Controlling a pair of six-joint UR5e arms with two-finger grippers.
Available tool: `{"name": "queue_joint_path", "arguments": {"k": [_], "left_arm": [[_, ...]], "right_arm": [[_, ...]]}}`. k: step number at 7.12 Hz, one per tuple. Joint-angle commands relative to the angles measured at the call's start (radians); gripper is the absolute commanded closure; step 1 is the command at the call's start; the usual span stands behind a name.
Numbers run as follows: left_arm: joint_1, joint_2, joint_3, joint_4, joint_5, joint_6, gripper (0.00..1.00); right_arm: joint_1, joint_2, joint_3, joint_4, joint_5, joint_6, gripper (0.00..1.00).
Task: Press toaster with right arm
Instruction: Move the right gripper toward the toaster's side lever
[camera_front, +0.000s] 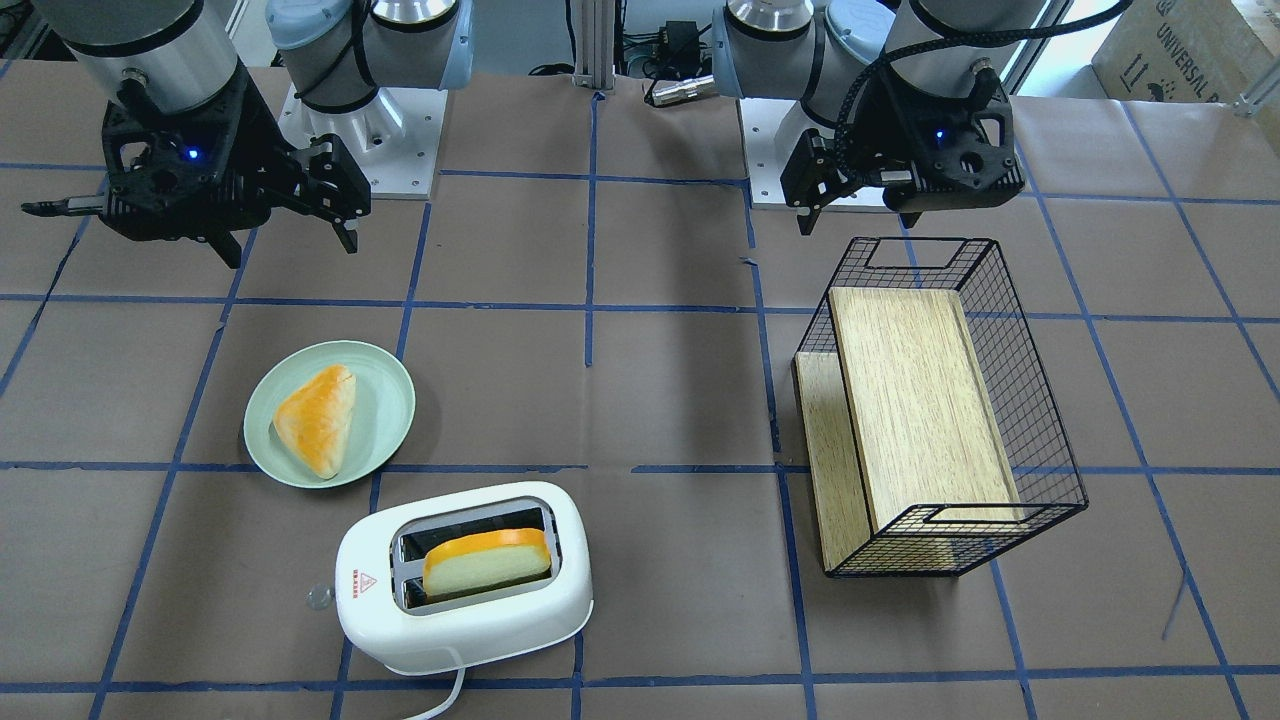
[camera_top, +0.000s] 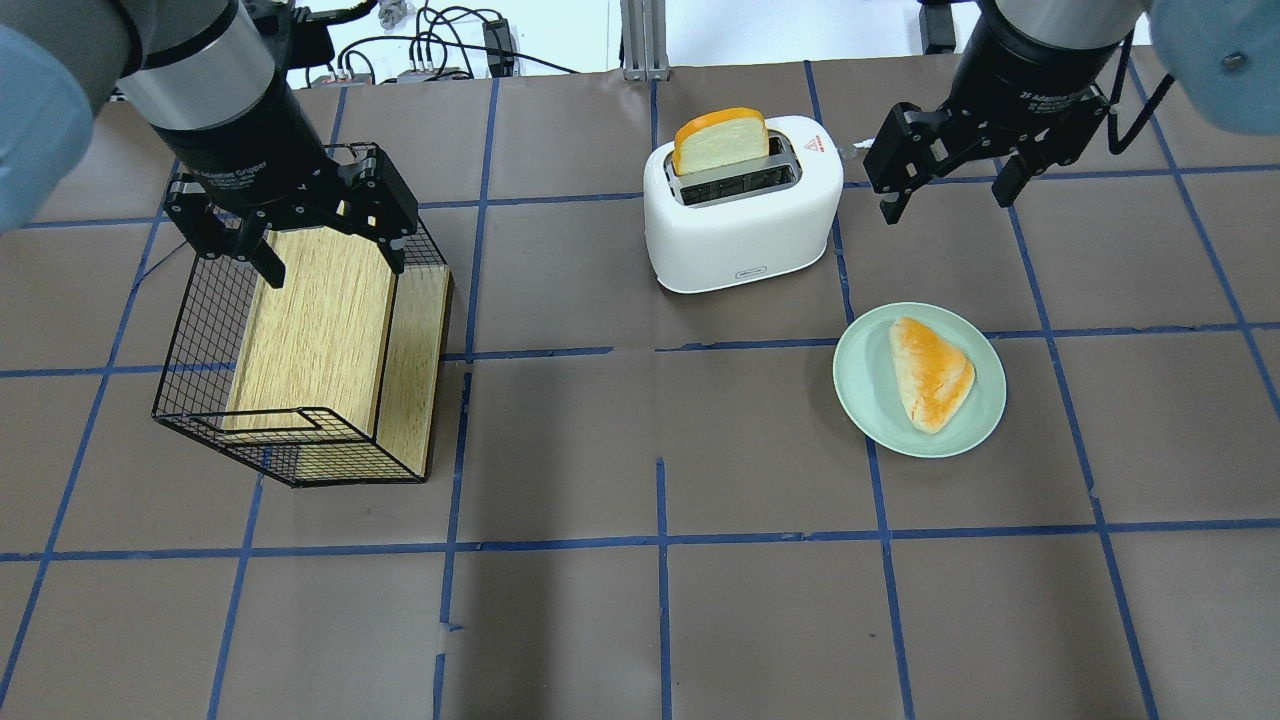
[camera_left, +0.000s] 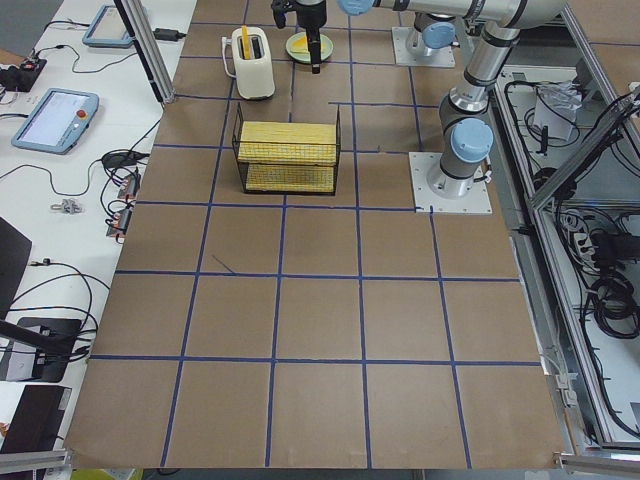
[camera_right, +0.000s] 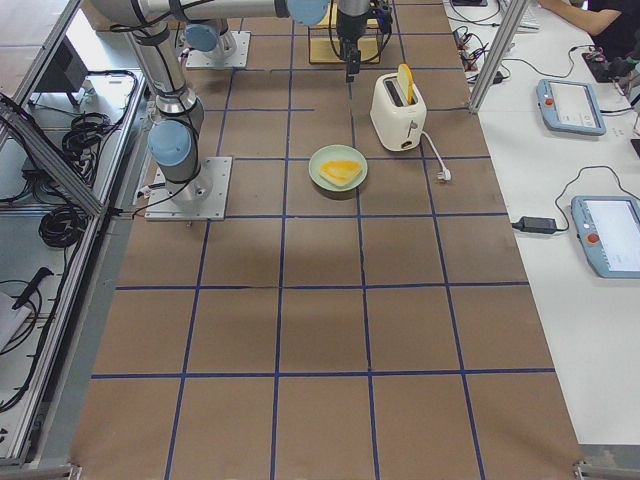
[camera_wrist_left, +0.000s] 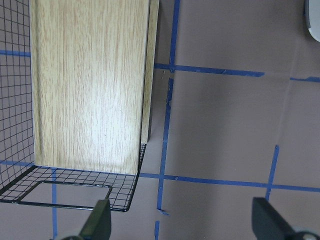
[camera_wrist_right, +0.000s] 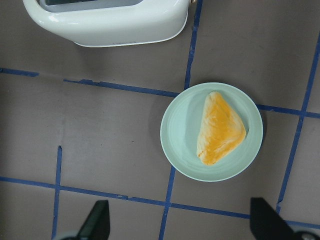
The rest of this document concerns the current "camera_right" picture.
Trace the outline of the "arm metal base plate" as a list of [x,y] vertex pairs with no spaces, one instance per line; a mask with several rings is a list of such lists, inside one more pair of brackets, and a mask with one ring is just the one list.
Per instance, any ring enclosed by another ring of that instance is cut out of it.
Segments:
[[148,221],[222,221],[225,219],[232,157],[207,157],[199,175],[178,195],[181,185],[167,183],[159,167],[155,182],[164,186],[150,193],[151,206],[143,211]]
[[229,70],[243,69],[248,60],[251,33],[228,30],[218,35],[214,30],[187,30],[190,52],[187,69]]

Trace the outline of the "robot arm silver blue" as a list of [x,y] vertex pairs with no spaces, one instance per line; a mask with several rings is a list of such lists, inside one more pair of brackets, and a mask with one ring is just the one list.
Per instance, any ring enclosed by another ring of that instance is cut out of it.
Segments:
[[[291,17],[298,23],[308,27],[319,24],[325,16],[329,22],[329,42],[336,58],[346,66],[346,82],[351,83],[360,72],[362,63],[369,63],[381,55],[386,43],[378,47],[377,53],[370,58],[362,59],[359,48],[360,38],[365,35],[367,24],[375,19],[380,31],[391,35],[392,21],[389,19],[390,8],[386,1],[338,1],[336,14],[333,14],[333,1],[276,1],[276,16]],[[214,52],[219,46],[222,52],[229,52],[225,42],[227,38],[227,20],[223,15],[211,21],[189,20],[186,22],[185,36],[187,43],[198,51]]]
[[203,106],[189,87],[168,22],[202,27],[216,45],[229,18],[291,18],[302,20],[303,1],[96,1],[95,8],[110,22],[110,30],[127,35],[155,95],[158,119],[148,137],[148,149],[165,178],[170,199],[195,197],[206,190],[198,144]]

